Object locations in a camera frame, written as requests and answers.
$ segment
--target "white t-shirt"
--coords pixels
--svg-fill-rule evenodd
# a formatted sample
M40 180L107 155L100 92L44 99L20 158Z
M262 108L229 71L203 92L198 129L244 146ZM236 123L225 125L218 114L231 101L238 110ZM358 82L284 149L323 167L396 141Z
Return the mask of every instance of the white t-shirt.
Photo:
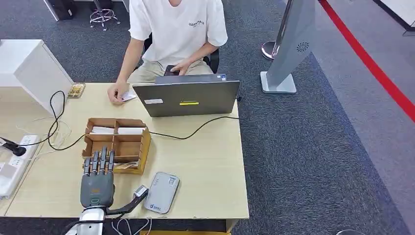
M228 40L222 0L130 0L130 33L153 43L143 55L165 68L176 65L200 49L206 41L220 47Z

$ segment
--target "card reader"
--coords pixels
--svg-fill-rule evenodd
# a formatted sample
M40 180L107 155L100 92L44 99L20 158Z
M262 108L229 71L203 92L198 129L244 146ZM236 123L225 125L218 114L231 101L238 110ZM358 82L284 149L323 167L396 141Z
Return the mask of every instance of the card reader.
M179 178L177 176L157 172L144 207L157 213L167 213L170 210L178 186Z

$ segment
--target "robotic hand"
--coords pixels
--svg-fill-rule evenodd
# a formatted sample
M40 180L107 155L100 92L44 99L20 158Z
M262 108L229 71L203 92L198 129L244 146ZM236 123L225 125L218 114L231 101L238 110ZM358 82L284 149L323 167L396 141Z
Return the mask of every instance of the robotic hand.
M85 209L66 235L101 235L105 216L130 213L147 196L148 188L141 185L129 204L116 210L109 209L115 193L114 155L112 150L107 160L107 147L103 147L101 157L99 151L95 151L92 159L85 159L81 182L81 204Z

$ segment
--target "wooden organizer box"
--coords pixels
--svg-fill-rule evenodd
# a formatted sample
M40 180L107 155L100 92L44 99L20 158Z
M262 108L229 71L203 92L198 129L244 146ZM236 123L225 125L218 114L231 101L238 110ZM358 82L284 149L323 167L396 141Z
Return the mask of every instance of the wooden organizer box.
M113 134L90 134L94 126L114 128ZM118 134L119 127L145 128L141 135ZM82 157L93 157L95 151L107 147L107 157L111 150L115 151L114 173L128 173L142 175L150 148L151 135L147 126L136 119L90 118L85 129L87 146L82 150Z

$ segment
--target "yellow sticker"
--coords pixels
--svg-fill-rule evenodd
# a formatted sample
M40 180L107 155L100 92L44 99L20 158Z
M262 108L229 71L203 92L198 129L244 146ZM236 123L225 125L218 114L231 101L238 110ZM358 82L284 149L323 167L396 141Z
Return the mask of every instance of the yellow sticker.
M198 105L198 104L199 102L194 102L194 101L192 102L184 101L180 103L180 105Z

